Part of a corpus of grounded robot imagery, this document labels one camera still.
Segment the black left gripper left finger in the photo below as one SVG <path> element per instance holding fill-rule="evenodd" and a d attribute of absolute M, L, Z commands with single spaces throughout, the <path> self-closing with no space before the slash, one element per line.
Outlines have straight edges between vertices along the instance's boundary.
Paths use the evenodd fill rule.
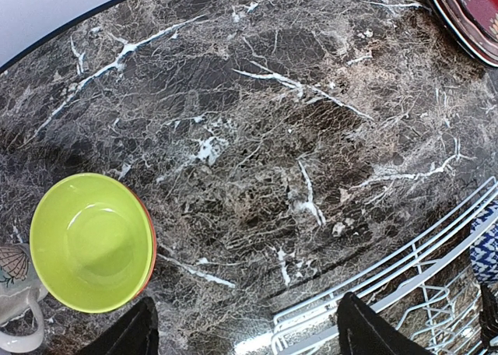
<path fill-rule="evenodd" d="M 143 297 L 110 328 L 77 354 L 159 353 L 158 313 L 151 297 Z"/>

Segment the lime green bowl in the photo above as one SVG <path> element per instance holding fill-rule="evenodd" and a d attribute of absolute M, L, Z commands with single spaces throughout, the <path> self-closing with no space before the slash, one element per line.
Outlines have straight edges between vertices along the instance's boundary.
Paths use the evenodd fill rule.
<path fill-rule="evenodd" d="M 134 195 L 96 173 L 68 176 L 44 194 L 29 244 L 48 292 L 89 314 L 114 311 L 134 299 L 153 253 L 147 217 Z"/>

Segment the red floral plate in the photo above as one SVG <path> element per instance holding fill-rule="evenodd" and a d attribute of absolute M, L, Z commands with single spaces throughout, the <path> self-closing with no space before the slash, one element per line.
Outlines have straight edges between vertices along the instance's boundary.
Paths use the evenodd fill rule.
<path fill-rule="evenodd" d="M 497 0 L 459 0 L 459 2 L 478 28 L 497 41 Z"/>

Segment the blue white zigzag bowl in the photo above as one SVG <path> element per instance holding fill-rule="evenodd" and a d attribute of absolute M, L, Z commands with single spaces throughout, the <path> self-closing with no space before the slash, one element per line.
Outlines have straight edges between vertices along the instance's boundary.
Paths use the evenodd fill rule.
<path fill-rule="evenodd" d="M 471 223 L 470 233 L 486 228 L 486 222 L 497 214 L 497 201 L 492 201 Z M 469 248 L 470 262 L 480 284 L 497 283 L 497 222 L 482 233 Z"/>

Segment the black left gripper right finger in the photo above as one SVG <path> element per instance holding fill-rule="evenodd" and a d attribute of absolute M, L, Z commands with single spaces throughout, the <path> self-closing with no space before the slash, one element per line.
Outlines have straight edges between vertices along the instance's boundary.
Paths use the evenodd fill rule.
<path fill-rule="evenodd" d="M 352 292 L 341 299 L 337 315 L 341 354 L 432 354 L 403 336 Z"/>

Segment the white patterned tall mug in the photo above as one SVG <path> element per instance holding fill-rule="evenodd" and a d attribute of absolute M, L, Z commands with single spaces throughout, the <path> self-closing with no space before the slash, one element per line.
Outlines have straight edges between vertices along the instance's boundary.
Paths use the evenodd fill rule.
<path fill-rule="evenodd" d="M 40 301 L 47 289 L 34 268 L 27 243 L 1 246 L 1 324 L 31 311 L 36 330 L 25 336 L 1 333 L 1 349 L 10 353 L 34 351 L 44 340 L 44 316 Z"/>

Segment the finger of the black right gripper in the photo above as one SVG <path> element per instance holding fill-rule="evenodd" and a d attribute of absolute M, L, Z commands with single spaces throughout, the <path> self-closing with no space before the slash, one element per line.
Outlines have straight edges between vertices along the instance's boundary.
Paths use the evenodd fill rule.
<path fill-rule="evenodd" d="M 497 298 L 487 285 L 480 286 L 482 310 L 479 312 L 480 338 L 488 350 L 497 349 Z"/>

